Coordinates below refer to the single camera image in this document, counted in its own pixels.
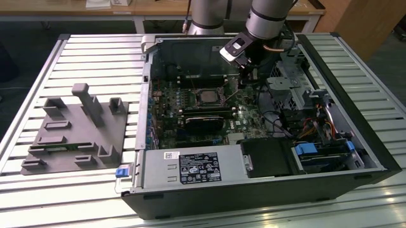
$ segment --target blue release tab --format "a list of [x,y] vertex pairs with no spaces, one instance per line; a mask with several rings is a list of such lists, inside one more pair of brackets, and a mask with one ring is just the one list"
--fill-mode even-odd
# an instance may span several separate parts
[[298,155],[318,152],[314,143],[302,143],[302,144],[297,145],[294,149],[296,149]]
[[123,178],[130,176],[130,167],[126,168],[118,168],[115,171],[115,177]]
[[348,145],[350,151],[356,150],[356,146],[352,141],[348,141],[345,144]]

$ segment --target workbench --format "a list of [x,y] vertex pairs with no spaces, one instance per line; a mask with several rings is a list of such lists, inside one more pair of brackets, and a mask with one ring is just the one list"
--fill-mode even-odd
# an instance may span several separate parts
[[[146,33],[146,20],[183,20],[187,0],[133,0],[130,6],[87,10],[86,0],[2,0],[0,21],[134,21],[137,32]],[[300,0],[287,20],[306,21],[302,32],[313,32],[324,9],[317,9],[309,0]]]
[[[79,104],[71,94],[74,83],[87,83],[99,102],[111,97],[130,102],[122,163],[135,161],[145,65],[142,35],[66,37],[56,42],[0,143],[2,227],[342,228],[388,227],[406,222],[406,172],[334,200],[163,220],[142,220],[122,201],[121,192],[130,188],[131,179],[117,180],[115,169],[23,176],[22,162],[46,116],[42,106],[47,97],[54,96],[62,96],[66,104]],[[405,107],[341,38],[329,33],[309,34],[308,38],[405,169]],[[324,88],[318,72],[310,72]]]

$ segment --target barcode sticker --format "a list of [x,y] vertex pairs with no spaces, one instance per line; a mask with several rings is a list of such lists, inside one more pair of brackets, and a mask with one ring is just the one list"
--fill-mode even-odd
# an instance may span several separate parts
[[126,12],[126,11],[115,11],[114,14],[131,14],[131,12]]
[[165,159],[178,159],[181,152],[165,152]]

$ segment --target aluminum extrusion table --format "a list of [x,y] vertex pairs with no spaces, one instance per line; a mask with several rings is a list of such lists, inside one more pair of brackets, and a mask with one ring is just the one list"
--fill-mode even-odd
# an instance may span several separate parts
[[[312,43],[401,167],[406,168],[406,110],[341,38],[309,34]],[[131,180],[115,169],[20,175],[46,112],[46,98],[67,104],[74,83],[106,102],[130,102],[123,163],[135,159],[143,59],[142,35],[72,35],[59,40],[0,143],[0,227],[389,227],[406,222],[406,172],[336,200],[167,220],[142,220],[122,201]],[[322,82],[312,71],[316,81]]]

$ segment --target power supply label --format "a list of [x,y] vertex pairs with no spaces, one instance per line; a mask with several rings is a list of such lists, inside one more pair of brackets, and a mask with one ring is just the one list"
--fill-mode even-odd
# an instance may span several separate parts
[[222,181],[217,153],[179,155],[179,171],[182,184]]

